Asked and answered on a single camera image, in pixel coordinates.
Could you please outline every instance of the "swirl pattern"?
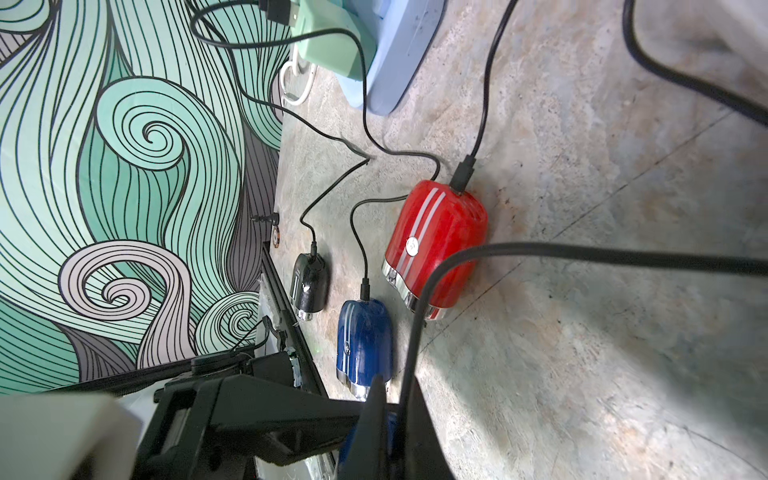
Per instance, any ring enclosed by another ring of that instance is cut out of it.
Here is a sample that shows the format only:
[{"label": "swirl pattern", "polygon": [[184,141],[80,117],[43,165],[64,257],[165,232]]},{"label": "swirl pattern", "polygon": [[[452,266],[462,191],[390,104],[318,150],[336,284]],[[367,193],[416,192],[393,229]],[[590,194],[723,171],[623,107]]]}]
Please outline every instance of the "swirl pattern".
[{"label": "swirl pattern", "polygon": [[149,305],[149,289],[140,280],[113,280],[102,291],[104,300],[122,305],[103,306],[86,294],[88,277],[117,262],[138,262],[157,271],[166,286],[166,297],[139,345],[137,366],[144,368],[175,362],[195,355],[190,341],[189,304],[191,281],[187,266],[171,252],[151,243],[115,240],[85,247],[61,267],[59,288],[67,304],[81,315],[112,321],[143,313]]},{"label": "swirl pattern", "polygon": [[[207,313],[258,286],[269,230],[250,217],[272,211],[281,130],[247,97],[270,98],[287,49],[238,54],[240,82],[191,37],[187,0],[7,3],[0,393],[230,345],[257,296]],[[232,38],[289,34],[258,9],[229,15],[214,20]]]},{"label": "swirl pattern", "polygon": [[[259,294],[240,292],[216,302],[200,321],[195,343],[200,354],[230,349],[257,322]],[[263,338],[263,327],[253,329],[246,340]]]}]

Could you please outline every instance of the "stone floor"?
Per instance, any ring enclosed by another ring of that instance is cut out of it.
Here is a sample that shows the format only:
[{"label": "stone floor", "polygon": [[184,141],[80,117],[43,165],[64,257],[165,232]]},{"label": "stone floor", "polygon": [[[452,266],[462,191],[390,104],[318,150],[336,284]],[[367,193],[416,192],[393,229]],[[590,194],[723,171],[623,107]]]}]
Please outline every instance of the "stone floor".
[{"label": "stone floor", "polygon": [[[505,3],[447,0],[398,109],[369,119],[386,146],[445,159],[439,180],[474,142],[482,68]],[[695,2],[639,3],[649,53],[768,104],[768,82],[717,40]],[[620,20],[621,0],[520,1],[469,185],[488,209],[488,241],[768,257],[768,132],[643,71]],[[362,276],[349,209],[407,193],[432,165],[377,152],[322,69],[296,112],[376,157],[307,216],[333,284],[326,310],[302,328],[329,394],[349,398],[334,373],[339,308],[357,298]],[[273,250],[285,284],[310,247],[301,211],[357,161],[286,120],[282,243]],[[366,205],[356,221],[372,295],[395,323],[398,372],[411,316],[379,268],[400,207]],[[767,307],[764,280],[482,261],[459,305],[428,325],[418,377],[457,478],[765,478]]]}]

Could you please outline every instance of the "logo emblem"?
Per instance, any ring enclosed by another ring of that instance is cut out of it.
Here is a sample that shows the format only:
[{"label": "logo emblem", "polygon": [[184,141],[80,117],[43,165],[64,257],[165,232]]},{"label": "logo emblem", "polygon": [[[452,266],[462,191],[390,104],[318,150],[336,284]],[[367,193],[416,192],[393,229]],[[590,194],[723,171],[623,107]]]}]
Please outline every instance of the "logo emblem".
[{"label": "logo emblem", "polygon": [[408,241],[406,241],[406,252],[411,257],[415,257],[419,252],[419,241],[416,237],[410,237]]}]

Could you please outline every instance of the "mint green device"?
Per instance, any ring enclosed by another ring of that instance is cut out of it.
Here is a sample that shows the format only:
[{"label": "mint green device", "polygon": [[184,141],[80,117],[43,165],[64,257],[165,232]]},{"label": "mint green device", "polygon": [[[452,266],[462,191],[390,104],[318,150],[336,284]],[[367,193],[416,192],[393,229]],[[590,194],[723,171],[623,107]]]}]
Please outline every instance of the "mint green device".
[{"label": "mint green device", "polygon": [[[366,56],[366,73],[376,54],[376,42],[356,15],[339,5],[341,0],[292,0],[291,33],[294,37],[326,28],[345,28],[362,45]],[[353,80],[362,80],[360,57],[355,42],[346,35],[323,35],[299,42],[299,54],[307,61]]]}]

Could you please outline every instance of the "black cable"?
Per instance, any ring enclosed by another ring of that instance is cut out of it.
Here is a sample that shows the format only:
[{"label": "black cable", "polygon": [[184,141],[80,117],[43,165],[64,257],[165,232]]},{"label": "black cable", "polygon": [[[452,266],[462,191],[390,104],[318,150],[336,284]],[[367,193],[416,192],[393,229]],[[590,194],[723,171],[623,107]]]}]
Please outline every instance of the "black cable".
[{"label": "black cable", "polygon": [[429,301],[435,293],[440,280],[451,270],[465,262],[485,257],[550,257],[583,262],[606,263],[608,265],[638,266],[668,270],[692,270],[709,273],[731,273],[735,275],[768,276],[768,260],[740,257],[711,257],[686,253],[637,252],[631,250],[613,250],[597,247],[580,247],[557,243],[497,243],[468,248],[451,255],[441,263],[427,279],[422,295],[416,303],[411,336],[406,354],[406,367],[403,370],[402,389],[397,413],[392,455],[402,458],[407,422],[408,401],[415,378],[416,359],[419,356],[424,315]]},{"label": "black cable", "polygon": [[331,184],[331,186],[330,186],[330,187],[326,188],[326,190],[325,190],[324,192],[322,192],[322,193],[320,194],[320,196],[319,196],[319,197],[317,197],[317,198],[315,199],[315,201],[313,201],[313,202],[312,202],[312,203],[311,203],[311,204],[310,204],[310,205],[309,205],[309,206],[306,208],[306,210],[304,210],[304,213],[302,213],[302,214],[301,214],[301,217],[299,217],[299,222],[300,222],[300,223],[301,223],[303,226],[305,226],[305,227],[309,228],[309,229],[310,229],[310,231],[312,232],[312,255],[314,255],[314,254],[316,253],[316,248],[317,248],[317,239],[315,238],[315,229],[314,229],[314,228],[312,228],[312,225],[309,225],[307,222],[305,222],[305,221],[304,221],[304,217],[305,217],[305,216],[306,216],[306,215],[307,215],[307,214],[310,212],[310,210],[312,210],[312,207],[314,207],[315,205],[317,205],[317,203],[318,203],[319,201],[321,201],[323,198],[325,198],[325,196],[326,196],[327,194],[329,194],[331,190],[333,190],[334,188],[336,188],[336,185],[340,184],[340,183],[341,183],[341,181],[342,181],[342,180],[344,180],[345,178],[347,178],[347,177],[348,177],[348,176],[349,176],[349,175],[350,175],[350,174],[351,174],[353,171],[357,170],[358,168],[362,167],[363,165],[366,165],[366,164],[368,164],[368,162],[370,162],[370,161],[371,161],[371,159],[370,159],[370,158],[366,158],[366,159],[365,159],[365,160],[363,160],[362,162],[358,163],[358,164],[357,164],[357,165],[355,165],[354,167],[352,167],[352,168],[350,168],[349,170],[347,170],[346,172],[344,172],[344,173],[342,174],[342,176],[341,176],[341,177],[339,177],[339,178],[337,178],[337,179],[336,179],[336,181],[335,181],[335,182],[333,182],[333,183]]},{"label": "black cable", "polygon": [[[256,322],[252,327],[250,327],[250,330],[248,330],[245,335],[241,336],[239,340],[234,344],[234,346],[230,349],[231,352],[234,352],[238,345],[240,345],[243,340],[246,339],[250,335],[251,332],[253,332],[259,325],[261,325],[264,322],[264,319],[259,320]],[[264,343],[266,343],[266,339],[270,337],[270,330],[266,329],[266,335],[264,336],[264,340],[262,340],[261,343],[259,343],[257,346],[254,346],[254,350],[262,346]]]},{"label": "black cable", "polygon": [[[204,17],[206,15],[209,15],[214,12],[218,12],[219,10],[223,10],[225,8],[230,8],[238,5],[251,5],[251,6],[258,6],[258,2],[255,2],[254,0],[230,0],[228,2],[221,2],[214,5],[208,5],[205,8],[202,8],[200,10],[197,10],[194,15],[192,16],[192,19],[190,20],[190,32],[192,35],[199,41],[202,41],[203,43],[207,45],[211,45],[218,48],[226,48],[229,50],[246,50],[249,48],[269,48],[269,47],[280,47],[282,45],[290,45],[292,43],[307,40],[310,38],[316,38],[321,37],[324,35],[346,35],[347,37],[351,38],[355,42],[355,46],[357,47],[358,55],[360,55],[360,65],[362,72],[362,128],[366,132],[366,136],[368,139],[373,143],[379,150],[386,154],[390,155],[401,155],[406,157],[423,157],[428,158],[429,160],[432,160],[435,162],[435,173],[432,174],[431,180],[434,180],[437,178],[438,174],[440,173],[440,159],[437,158],[434,154],[430,154],[429,152],[420,152],[420,151],[394,151],[390,150],[386,147],[383,147],[379,142],[376,141],[375,138],[371,135],[370,130],[368,129],[368,119],[367,119],[367,111],[368,111],[368,81],[366,78],[366,57],[362,50],[362,45],[360,44],[360,40],[349,30],[346,30],[344,28],[326,28],[319,31],[313,31],[310,33],[306,33],[304,35],[298,35],[296,37],[291,38],[285,38],[283,40],[272,40],[272,41],[255,41],[255,42],[244,42],[244,43],[230,43],[228,41],[216,41],[212,40],[210,38],[204,37],[197,29],[197,23],[204,20]],[[271,104],[270,102],[265,101],[258,101],[258,103],[261,104],[268,104],[269,106],[275,106],[275,104]],[[290,111],[288,109],[280,107],[281,111]],[[300,119],[305,124],[309,126],[309,122],[304,121],[303,119]]]},{"label": "black cable", "polygon": [[365,200],[361,200],[355,204],[354,207],[352,207],[352,211],[349,212],[349,226],[352,228],[352,235],[355,236],[355,240],[357,240],[357,244],[360,245],[360,253],[362,253],[362,263],[363,263],[363,279],[368,278],[368,257],[366,255],[366,249],[362,245],[362,241],[360,241],[360,236],[357,234],[357,230],[355,229],[355,210],[357,210],[357,207],[360,207],[361,205],[365,204],[389,204],[392,202],[399,202],[401,200],[405,200],[408,198],[408,195],[401,195],[400,197],[392,197],[392,198],[366,198]]},{"label": "black cable", "polygon": [[482,79],[482,114],[480,115],[480,128],[478,129],[478,136],[475,139],[475,146],[472,148],[470,157],[474,157],[480,150],[480,143],[482,142],[482,136],[485,133],[485,122],[488,120],[488,104],[490,103],[491,96],[491,67],[493,66],[493,58],[496,56],[496,49],[498,43],[502,40],[504,29],[507,28],[509,23],[509,17],[512,16],[512,11],[515,10],[518,0],[511,0],[507,4],[507,9],[504,10],[502,15],[502,21],[499,22],[496,29],[496,35],[491,42],[491,49],[488,51],[488,59],[485,61],[485,73]]},{"label": "black cable", "polygon": [[705,97],[718,101],[764,127],[768,127],[768,109],[762,105],[718,87],[715,84],[672,70],[649,57],[640,44],[637,43],[637,36],[634,31],[634,6],[635,0],[625,0],[624,14],[621,18],[621,29],[624,33],[624,43],[627,44],[627,50],[629,50],[632,58],[641,67],[662,77],[666,81],[689,88]]},{"label": "black cable", "polygon": [[280,338],[280,334],[277,332],[277,330],[275,330],[275,327],[272,324],[272,319],[270,318],[269,315],[265,315],[265,316],[261,317],[261,321],[264,322],[264,326],[266,326],[267,329],[269,329],[269,331],[272,332],[272,334],[275,336],[275,338],[277,338],[277,339]]},{"label": "black cable", "polygon": [[[187,8],[190,9],[190,11],[193,13],[193,15],[195,15],[195,14],[197,14],[199,12],[199,9],[197,7],[195,7],[194,5],[192,5],[191,0],[185,0],[185,3],[187,5]],[[203,23],[203,25],[205,25],[211,33],[215,34],[222,41],[224,40],[224,36],[218,31],[218,29],[211,22],[209,22],[205,18],[201,18],[200,22]],[[195,38],[197,38],[197,36],[195,35],[194,31],[192,31],[192,34],[193,34],[193,36]],[[354,153],[355,155],[359,155],[360,157],[369,157],[369,155],[366,152],[362,151],[359,147],[357,147],[352,142],[350,142],[350,141],[348,141],[348,140],[346,140],[344,138],[341,138],[341,137],[334,137],[333,135],[330,135],[330,134],[327,134],[327,133],[321,131],[319,128],[317,128],[314,125],[312,125],[308,120],[303,118],[301,115],[298,115],[297,113],[294,113],[290,109],[285,108],[284,106],[279,105],[279,104],[274,104],[274,103],[272,103],[270,101],[260,100],[259,98],[256,98],[253,95],[249,94],[245,90],[245,87],[240,83],[240,73],[237,70],[237,63],[235,62],[234,53],[230,49],[227,49],[226,52],[227,52],[227,57],[230,60],[230,67],[232,68],[233,81],[234,81],[235,85],[237,86],[237,90],[247,100],[250,100],[250,101],[252,101],[255,104],[276,108],[276,109],[282,111],[283,113],[288,114],[291,117],[294,117],[295,119],[297,119],[301,123],[305,124],[307,127],[309,127],[312,131],[314,131],[315,133],[317,133],[321,137],[324,137],[324,138],[327,138],[327,139],[333,140],[333,141],[338,141],[338,142],[341,142],[341,143],[345,144],[346,147],[350,151],[352,151],[352,153]]]}]

